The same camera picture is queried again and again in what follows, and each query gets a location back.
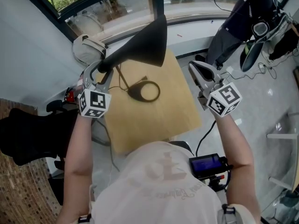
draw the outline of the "small monitor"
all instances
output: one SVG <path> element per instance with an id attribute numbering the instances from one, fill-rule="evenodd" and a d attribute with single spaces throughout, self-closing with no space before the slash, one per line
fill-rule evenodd
<path id="1" fill-rule="evenodd" d="M 228 166 L 225 160 L 225 157 L 220 158 L 218 154 L 211 154 L 190 158 L 189 162 L 193 175 L 200 180 L 204 180 L 210 176 L 227 171 Z"/>

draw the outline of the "wooden table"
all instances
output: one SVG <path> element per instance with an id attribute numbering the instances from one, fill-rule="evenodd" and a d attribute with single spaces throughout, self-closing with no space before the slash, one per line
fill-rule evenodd
<path id="1" fill-rule="evenodd" d="M 105 121 L 116 153 L 127 154 L 144 144 L 201 126 L 188 84 L 169 49 L 162 67 L 130 60 L 121 65 L 121 71 L 129 86 L 146 76 L 159 85 L 161 94 L 155 102 L 143 103 L 132 99 L 120 88 L 109 90 L 112 98 Z M 118 85 L 119 74 L 114 70 L 110 87 Z M 142 95 L 148 99 L 155 97 L 156 93 L 157 88 L 150 84 L 142 89 Z"/>

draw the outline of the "brick floor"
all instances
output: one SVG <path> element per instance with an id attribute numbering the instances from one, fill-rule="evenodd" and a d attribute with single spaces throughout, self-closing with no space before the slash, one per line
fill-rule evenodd
<path id="1" fill-rule="evenodd" d="M 12 108 L 37 115 L 34 107 L 0 99 L 0 119 L 7 117 Z M 61 206 L 48 177 L 45 159 L 20 167 L 0 152 L 0 224 L 55 223 Z"/>

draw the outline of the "white t-shirt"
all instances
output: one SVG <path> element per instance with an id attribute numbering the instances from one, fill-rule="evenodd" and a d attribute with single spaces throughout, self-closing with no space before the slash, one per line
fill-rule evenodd
<path id="1" fill-rule="evenodd" d="M 166 142 L 140 147 L 92 208 L 95 224 L 216 224 L 221 202 L 190 170 L 192 154 Z"/>

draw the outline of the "display screen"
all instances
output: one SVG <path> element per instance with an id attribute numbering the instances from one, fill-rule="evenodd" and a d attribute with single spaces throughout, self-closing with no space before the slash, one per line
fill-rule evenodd
<path id="1" fill-rule="evenodd" d="M 220 168 L 222 166 L 221 162 L 219 161 L 219 156 L 210 156 L 207 158 L 192 160 L 192 165 L 194 167 L 194 171 L 196 172 L 205 171 L 212 168 Z"/>

